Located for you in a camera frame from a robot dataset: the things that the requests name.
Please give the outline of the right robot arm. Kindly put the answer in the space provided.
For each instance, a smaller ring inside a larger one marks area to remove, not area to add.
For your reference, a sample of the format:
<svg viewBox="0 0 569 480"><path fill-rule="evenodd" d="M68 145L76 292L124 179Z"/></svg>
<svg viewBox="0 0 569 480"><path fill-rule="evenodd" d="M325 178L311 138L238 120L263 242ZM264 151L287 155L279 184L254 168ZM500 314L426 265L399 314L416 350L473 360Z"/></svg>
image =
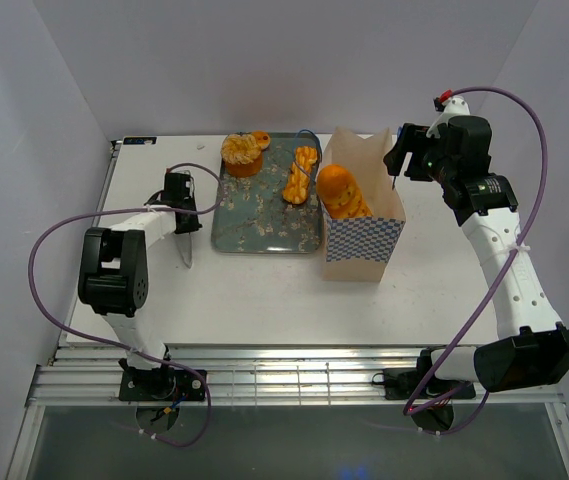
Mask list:
<svg viewBox="0 0 569 480"><path fill-rule="evenodd" d="M518 202L506 177L490 170L489 122L454 115L434 128L406 123L384 157L389 174L435 181L475 251L489 287L497 340L434 350L415 375L418 390L438 397L453 382L495 393L558 383L569 371L569 328L535 272Z"/></svg>

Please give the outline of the long baguette bread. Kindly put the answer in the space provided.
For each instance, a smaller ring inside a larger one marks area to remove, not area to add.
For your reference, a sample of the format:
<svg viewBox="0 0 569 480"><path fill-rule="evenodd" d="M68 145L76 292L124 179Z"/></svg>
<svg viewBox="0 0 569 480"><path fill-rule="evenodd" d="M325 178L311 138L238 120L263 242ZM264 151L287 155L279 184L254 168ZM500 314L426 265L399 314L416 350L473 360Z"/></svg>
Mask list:
<svg viewBox="0 0 569 480"><path fill-rule="evenodd" d="M316 191L332 219L372 216L354 175L343 166L325 166L317 175Z"/></svg>

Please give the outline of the blue checkered paper bag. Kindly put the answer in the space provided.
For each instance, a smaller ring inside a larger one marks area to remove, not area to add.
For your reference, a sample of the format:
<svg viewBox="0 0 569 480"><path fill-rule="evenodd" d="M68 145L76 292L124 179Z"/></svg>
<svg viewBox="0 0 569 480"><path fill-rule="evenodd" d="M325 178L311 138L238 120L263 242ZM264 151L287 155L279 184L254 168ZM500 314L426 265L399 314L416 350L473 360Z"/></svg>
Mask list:
<svg viewBox="0 0 569 480"><path fill-rule="evenodd" d="M331 164L355 177L371 217L332 219L320 198L323 213L322 278L327 281L371 282L382 280L406 223L400 196L383 158L393 146L388 129L366 138L338 127L322 152L314 177Z"/></svg>

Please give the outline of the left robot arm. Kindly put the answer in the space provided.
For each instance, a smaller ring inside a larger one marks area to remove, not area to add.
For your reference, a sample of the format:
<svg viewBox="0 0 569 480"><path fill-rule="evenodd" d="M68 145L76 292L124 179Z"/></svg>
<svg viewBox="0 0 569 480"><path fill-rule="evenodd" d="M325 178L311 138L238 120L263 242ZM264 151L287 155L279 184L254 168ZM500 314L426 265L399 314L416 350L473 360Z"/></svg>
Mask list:
<svg viewBox="0 0 569 480"><path fill-rule="evenodd" d="M142 212L110 227L92 227L83 240L79 300L109 324L120 343L132 348L120 366L158 400L174 392L176 376L165 365L141 356L169 358L168 348L153 332L143 309L150 289L147 251L162 240L178 237L186 244L178 253L191 266L191 234L201 228L192 213L195 210L190 172L167 172L163 189Z"/></svg>

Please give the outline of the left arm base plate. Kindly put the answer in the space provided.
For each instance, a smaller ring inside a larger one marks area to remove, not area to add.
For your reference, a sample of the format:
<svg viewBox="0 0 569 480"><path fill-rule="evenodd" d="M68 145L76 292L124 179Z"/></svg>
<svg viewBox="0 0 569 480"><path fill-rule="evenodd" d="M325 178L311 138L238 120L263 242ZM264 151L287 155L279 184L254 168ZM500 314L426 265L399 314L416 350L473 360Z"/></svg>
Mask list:
<svg viewBox="0 0 569 480"><path fill-rule="evenodd" d="M154 369L146 377L123 372L117 398L123 402L201 402L207 397L203 386L207 372L198 370L197 373L201 378L175 369Z"/></svg>

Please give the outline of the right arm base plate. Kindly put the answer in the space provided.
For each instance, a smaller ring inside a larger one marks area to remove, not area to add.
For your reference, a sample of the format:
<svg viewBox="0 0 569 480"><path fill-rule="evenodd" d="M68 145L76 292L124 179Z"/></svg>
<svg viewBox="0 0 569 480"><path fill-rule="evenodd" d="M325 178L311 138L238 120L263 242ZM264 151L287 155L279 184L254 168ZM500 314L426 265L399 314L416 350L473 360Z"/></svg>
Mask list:
<svg viewBox="0 0 569 480"><path fill-rule="evenodd" d="M416 369L385 368L376 372L371 379L371 384L384 389L386 400L408 400L418 383L419 374ZM454 390L458 386L452 399L472 400L476 397L476 391L472 384L454 380L440 380L433 377L419 394L419 399L433 399Z"/></svg>

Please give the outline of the metal tongs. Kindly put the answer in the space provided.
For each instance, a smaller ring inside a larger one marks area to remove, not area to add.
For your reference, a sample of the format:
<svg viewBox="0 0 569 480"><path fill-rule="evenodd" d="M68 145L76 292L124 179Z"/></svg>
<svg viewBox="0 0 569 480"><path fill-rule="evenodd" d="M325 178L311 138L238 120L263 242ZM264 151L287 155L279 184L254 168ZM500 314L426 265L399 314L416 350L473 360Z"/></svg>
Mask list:
<svg viewBox="0 0 569 480"><path fill-rule="evenodd" d="M194 196L190 196L188 188L188 176L186 172L189 170L181 171L181 179L183 180L183 199L180 203L180 208L184 210L196 210ZM192 227L194 226L192 216L180 213L178 222L177 233L177 247L181 260L187 269L191 269L193 265L193 242L192 242Z"/></svg>

